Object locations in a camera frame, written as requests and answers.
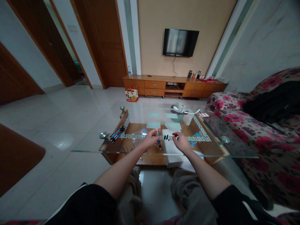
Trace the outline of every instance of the forearm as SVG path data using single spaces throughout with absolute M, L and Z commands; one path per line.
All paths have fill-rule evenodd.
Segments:
M 139 158 L 143 154 L 143 148 L 141 146 L 136 147 L 123 159 L 113 164 L 108 170 L 106 170 L 95 182 L 103 187 L 112 197 L 117 199 L 127 182 L 127 178 L 130 175 L 132 169 L 138 162 Z
M 214 200 L 231 184 L 192 150 L 184 152 L 194 167 L 200 182 L 210 200 Z

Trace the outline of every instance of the white card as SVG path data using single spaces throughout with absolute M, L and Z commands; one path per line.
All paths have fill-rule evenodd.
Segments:
M 201 117 L 207 117 L 209 115 L 207 113 L 200 113 L 199 116 L 201 116 Z

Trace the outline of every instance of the wooden drawer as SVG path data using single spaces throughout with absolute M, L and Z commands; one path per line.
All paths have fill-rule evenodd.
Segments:
M 223 84 L 207 84 L 204 91 L 210 92 L 222 92 L 226 88 L 226 85 Z
M 141 80 L 123 80 L 124 82 L 124 87 L 130 87 L 131 85 L 135 86 L 136 89 L 145 88 L 145 81 L 141 81 Z
M 203 91 L 184 91 L 182 97 L 186 98 L 200 98 Z
M 206 92 L 206 91 L 204 91 L 204 92 L 202 93 L 201 98 L 209 98 L 210 95 L 211 95 L 212 93 L 213 93 L 213 92 Z
M 153 95 L 153 96 L 164 96 L 165 90 L 164 89 L 145 89 L 145 95 Z
M 186 91 L 203 91 L 205 89 L 206 84 L 201 83 L 186 83 L 185 89 Z
M 138 95 L 145 95 L 145 89 L 144 88 L 136 88 L 137 89 L 137 94 Z
M 145 81 L 145 88 L 165 89 L 166 82 L 165 81 Z

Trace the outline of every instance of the hand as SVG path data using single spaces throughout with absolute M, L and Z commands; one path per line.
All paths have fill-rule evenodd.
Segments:
M 144 152 L 147 152 L 153 145 L 158 144 L 158 140 L 160 139 L 160 136 L 157 136 L 156 129 L 153 129 L 150 131 L 143 142 L 140 144 Z
M 186 136 L 183 135 L 183 133 L 181 132 L 175 132 L 172 135 L 174 135 L 172 137 L 175 146 L 182 151 L 182 153 L 184 153 L 185 151 L 191 149 Z

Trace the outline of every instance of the black sleeve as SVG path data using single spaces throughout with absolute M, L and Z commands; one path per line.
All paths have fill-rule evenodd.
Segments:
M 258 201 L 243 195 L 231 185 L 212 202 L 218 213 L 217 223 L 221 224 L 278 224 L 281 223 L 266 213 Z
M 112 224 L 116 208 L 116 200 L 103 187 L 90 184 L 77 190 L 45 224 Z

